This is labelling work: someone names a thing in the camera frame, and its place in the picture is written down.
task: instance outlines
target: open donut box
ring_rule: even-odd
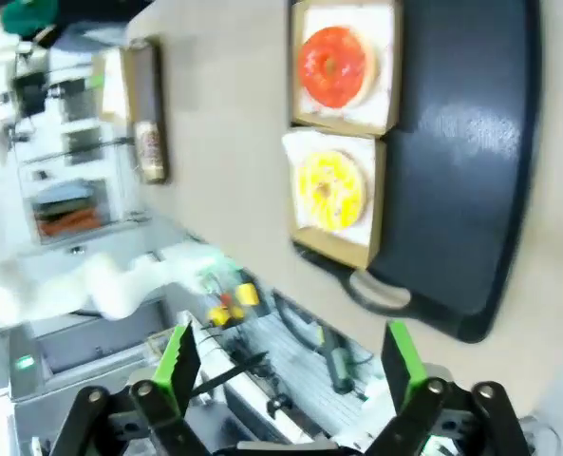
[[[388,88],[388,103],[386,122],[384,125],[354,123],[347,117],[326,116],[319,112],[303,112],[301,109],[301,97],[304,97],[305,89],[301,86],[297,62],[298,53],[305,42],[305,18],[310,8],[324,6],[341,7],[355,6],[357,8],[369,5],[381,5],[392,8],[392,68],[387,78],[390,78]],[[374,187],[370,192],[373,198],[373,214],[371,214],[371,226],[369,227],[369,240],[366,244],[352,242],[345,238],[328,233],[316,227],[299,227],[296,222],[295,211],[291,211],[293,217],[290,222],[291,238],[298,244],[346,264],[355,269],[364,270],[372,259],[378,254],[381,242],[381,228],[383,216],[383,201],[385,187],[385,153],[384,134],[397,123],[399,117],[399,99],[401,89],[401,28],[402,11],[401,5],[395,0],[361,0],[351,2],[350,0],[302,0],[293,2],[290,12],[290,106],[292,127],[313,127],[321,133],[340,135],[347,137],[368,138],[375,148],[375,172]],[[293,208],[293,193],[291,193],[291,206]]]

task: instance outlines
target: screw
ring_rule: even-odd
[[[486,399],[492,399],[492,396],[494,396],[494,390],[491,386],[484,385],[479,389],[479,394],[481,394]]]
[[[150,394],[150,391],[152,391],[152,386],[149,383],[146,383],[138,388],[138,395],[146,396]]]
[[[429,391],[434,392],[435,394],[441,394],[443,391],[443,383],[439,380],[433,380],[429,383]]]
[[[100,399],[102,399],[102,393],[98,390],[95,390],[91,394],[89,394],[89,402],[98,402]]]

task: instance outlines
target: table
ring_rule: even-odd
[[[534,187],[490,335],[466,345],[408,320],[422,359],[468,388],[496,380],[532,411],[563,363],[563,0],[543,2],[545,83]],[[356,306],[288,237],[287,2],[157,0],[129,25],[164,47],[174,178],[144,186],[156,210],[218,246],[305,309],[380,350],[385,319]]]

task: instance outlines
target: red donut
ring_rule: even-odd
[[[300,49],[300,82],[321,105],[343,107],[371,85],[373,59],[371,49],[349,28],[322,28]]]

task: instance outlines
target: cardboard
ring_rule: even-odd
[[[377,127],[376,125],[357,124],[341,118],[323,117],[319,114],[300,112],[299,97],[302,90],[298,78],[297,68],[293,63],[297,61],[297,56],[303,44],[304,14],[311,6],[321,5],[363,5],[363,4],[388,4],[395,11],[395,34],[393,43],[393,73],[392,87],[390,93],[390,107],[386,126]],[[291,50],[291,117],[296,124],[313,125],[324,127],[334,133],[341,133],[352,136],[383,136],[399,120],[399,103],[401,93],[401,68],[402,68],[402,8],[396,0],[302,0],[292,6],[291,11],[291,30],[292,30],[292,50]]]
[[[381,242],[381,230],[383,221],[383,200],[385,191],[385,161],[386,146],[383,142],[376,144],[376,181],[374,188],[374,214],[370,242],[368,245],[349,242],[332,233],[327,233],[319,228],[298,228],[295,214],[293,212],[293,194],[290,182],[290,234],[291,238],[298,243],[311,248],[315,252],[331,258],[339,263],[346,264],[355,269],[364,270],[372,259],[378,254]]]
[[[135,81],[131,59],[131,51],[123,47],[105,50],[92,58],[98,117],[104,122],[127,125],[135,120]]]

